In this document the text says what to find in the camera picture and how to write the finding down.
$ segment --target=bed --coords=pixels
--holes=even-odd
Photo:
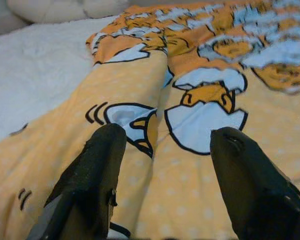
[[[210,132],[243,131],[300,189],[300,1],[132,6],[1,36],[0,239],[27,235],[107,123],[128,142],[111,237],[236,239]]]

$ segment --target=white pillow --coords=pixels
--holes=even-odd
[[[130,0],[7,0],[9,8],[34,23],[63,23],[118,15]]]

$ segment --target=cartoon print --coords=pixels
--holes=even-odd
[[[172,31],[182,31],[184,30],[186,27],[182,24],[178,24],[178,23],[173,23],[167,26],[168,29],[172,30]]]
[[[117,32],[112,33],[111,36],[116,37],[119,35],[127,35],[136,38],[141,38],[148,33],[160,33],[160,29],[157,27],[147,27],[147,26],[134,27],[132,29],[127,29],[126,27],[123,27],[119,29]]]
[[[274,8],[285,8],[289,6],[298,6],[300,7],[300,0],[274,0],[273,7]]]
[[[164,75],[164,82],[163,82],[164,88],[171,83],[174,76],[175,76],[174,73],[170,70],[169,67],[167,67],[167,69],[165,71],[165,75]]]
[[[116,53],[105,63],[130,62],[137,59],[148,58],[150,53],[143,50],[146,47],[144,43],[137,44],[131,48]]]
[[[23,125],[23,127],[20,128],[19,130],[14,131],[14,132],[11,132],[11,133],[9,134],[9,136],[15,136],[15,135],[18,135],[18,134],[22,133],[22,132],[27,128],[28,124],[29,124],[29,123],[26,123],[26,124]]]
[[[197,16],[198,14],[201,14],[201,13],[210,14],[214,10],[223,8],[224,6],[225,6],[224,4],[207,5],[207,6],[189,11],[189,14],[192,15],[193,17],[195,17],[195,16]]]
[[[170,12],[170,9],[158,9],[154,12],[154,15],[159,18],[164,15],[167,15]]]
[[[26,189],[22,188],[18,194],[18,200],[20,201],[20,210],[23,211],[25,208],[25,203],[27,199],[31,196],[32,191],[26,191]]]
[[[224,82],[224,85],[228,89],[234,90],[236,94],[244,92],[247,88],[247,81],[245,77],[237,70],[231,68],[219,70],[217,68],[205,67],[200,67],[188,72],[176,80],[173,83],[173,86],[181,90],[191,90],[220,80]]]
[[[259,14],[256,9],[251,9],[249,7],[234,12],[235,26],[249,23],[257,23],[257,25],[279,23],[286,19],[293,19],[300,22],[300,12],[276,14],[274,11],[267,11],[264,14]]]
[[[104,122],[98,118],[98,113],[106,104],[107,102],[104,102],[90,108],[85,115],[87,121],[92,124],[95,120],[103,125]],[[90,117],[93,110],[94,120]],[[158,136],[156,108],[134,102],[116,103],[105,108],[103,117],[107,124],[114,123],[124,128],[127,141],[150,158],[153,157]]]
[[[171,137],[183,149],[210,154],[211,130],[231,126],[242,130],[248,114],[236,109],[235,96],[247,88],[245,77],[234,69],[201,67],[173,83],[185,90],[180,105],[166,109]]]
[[[287,30],[280,31],[280,32],[269,33],[265,36],[265,40],[268,43],[282,42],[288,39],[294,41],[300,40],[300,26],[291,27]]]
[[[236,21],[244,23],[243,30],[247,34],[268,35],[288,30],[291,27],[300,27],[300,13],[276,14],[270,11],[262,15],[248,15],[246,18],[238,18]]]
[[[162,13],[160,11],[156,12],[156,19],[159,22],[164,22],[167,20],[175,20],[178,17],[182,17],[184,15],[189,15],[189,10],[186,8],[180,8],[180,7],[173,7],[169,10],[168,13]]]
[[[258,13],[263,14],[273,9],[271,1],[256,1],[250,3],[251,9],[257,9]]]
[[[197,49],[201,58],[209,61],[224,60],[236,63],[263,48],[263,43],[257,37],[219,35]]]
[[[111,34],[116,31],[118,31],[121,28],[127,27],[125,23],[125,15],[126,13],[123,13],[121,16],[119,16],[117,19],[115,19],[112,23],[110,23],[106,28],[104,28],[102,31],[105,34]]]
[[[166,41],[169,57],[189,52],[190,46],[187,40],[176,35],[175,31],[165,28],[163,36]]]
[[[274,42],[260,53],[242,61],[270,89],[287,94],[300,93],[300,41]]]
[[[125,17],[125,24],[127,29],[140,28],[140,27],[151,27],[155,20],[155,16],[151,13],[144,12],[141,14],[134,14]]]
[[[264,14],[260,14],[256,7],[252,8],[252,6],[248,4],[246,7],[240,8],[233,13],[233,25],[237,26],[240,24],[254,23],[261,18],[270,20],[274,16],[276,16],[276,13],[274,11],[267,11]]]
[[[150,53],[145,50],[147,45],[142,43],[142,39],[138,37],[126,35],[113,37],[106,35],[103,36],[100,41],[102,42],[102,48],[97,47],[93,49],[92,55],[95,65],[129,62],[150,56]]]
[[[287,16],[286,19],[282,20],[279,25],[280,31],[288,30],[292,27],[300,27],[300,15],[294,15],[294,17]]]
[[[219,35],[226,30],[230,29],[234,25],[234,15],[230,11],[220,11],[216,12],[213,15],[213,20],[211,22],[212,28],[211,30]]]
[[[254,23],[248,23],[243,26],[243,30],[250,35],[259,36],[259,35],[268,35],[275,33],[279,28],[278,23],[270,23],[270,24],[257,24]]]
[[[146,44],[146,47],[144,50],[150,51],[150,50],[159,50],[163,51],[165,54],[168,54],[167,49],[167,40],[163,37],[163,33],[155,33],[150,32],[146,35],[144,35],[141,39],[142,42]]]
[[[214,30],[214,27],[212,25],[213,19],[214,19],[213,16],[203,17],[200,18],[199,20],[194,20],[191,18],[186,21],[186,24],[190,29],[196,29],[206,25],[211,31],[213,31]]]

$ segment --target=yellow fabric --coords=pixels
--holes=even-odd
[[[216,126],[241,129],[300,189],[300,30],[283,32],[300,5],[280,2],[133,6],[94,33],[95,68],[71,97],[0,142],[0,239],[27,236],[106,123],[128,137],[112,221],[134,237],[236,237],[209,155]],[[284,46],[294,55],[267,53]]]

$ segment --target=cartoon egg character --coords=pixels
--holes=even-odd
[[[257,9],[260,14],[271,11],[273,9],[271,1],[256,1],[250,3],[252,9]]]
[[[287,40],[300,41],[300,26],[294,26],[287,30],[269,33],[265,36],[268,43],[284,42]]]
[[[300,27],[300,21],[298,21],[297,19],[293,18],[293,15],[290,18],[286,18],[286,19],[282,20],[280,22],[280,24],[279,24],[279,30],[280,31],[284,31],[284,30],[290,29],[292,27]]]
[[[157,27],[143,26],[132,29],[123,27],[111,34],[99,32],[88,40],[87,45],[91,48],[95,64],[134,61],[149,56],[150,53],[147,50],[152,49],[145,48],[148,46],[147,39],[151,39],[151,34],[153,34],[153,39],[157,40],[153,43],[156,50],[164,50],[159,44],[160,32]]]
[[[151,27],[155,17],[148,12],[144,12],[141,14],[134,14],[131,16],[125,17],[125,24],[127,28],[140,28],[140,27]]]
[[[198,54],[209,61],[236,63],[264,47],[257,37],[219,35],[198,47]]]
[[[216,35],[223,33],[224,31],[230,29],[234,25],[233,13],[230,11],[221,11],[212,14],[213,20],[211,25],[213,31]]]
[[[103,112],[107,123],[123,127],[127,141],[150,158],[156,149],[158,137],[157,109],[140,103],[117,103]]]
[[[287,94],[300,93],[300,41],[274,42],[260,53],[242,61],[270,89]]]
[[[236,109],[235,95],[247,88],[237,70],[200,67],[173,83],[184,90],[180,105],[166,109],[170,135],[183,149],[199,155],[210,154],[211,130],[231,126],[242,130],[248,114]]]

